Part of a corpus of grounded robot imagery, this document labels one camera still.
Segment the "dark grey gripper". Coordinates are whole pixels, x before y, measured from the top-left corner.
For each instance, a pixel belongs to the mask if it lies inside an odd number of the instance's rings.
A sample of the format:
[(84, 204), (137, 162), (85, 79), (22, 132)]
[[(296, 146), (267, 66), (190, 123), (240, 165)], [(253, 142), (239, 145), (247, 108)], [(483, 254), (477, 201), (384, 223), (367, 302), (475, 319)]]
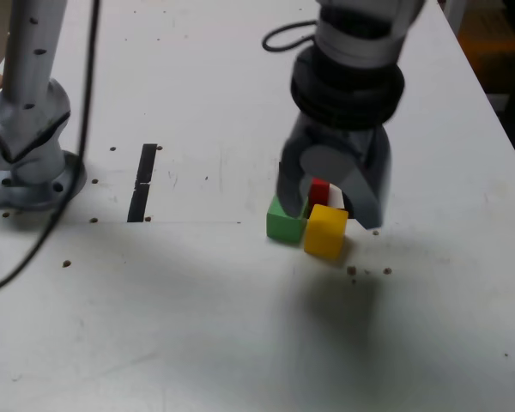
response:
[(342, 191), (364, 228), (383, 225), (391, 182), (391, 145), (382, 126), (339, 130), (301, 113), (279, 161), (276, 196), (284, 213), (303, 210), (305, 173)]

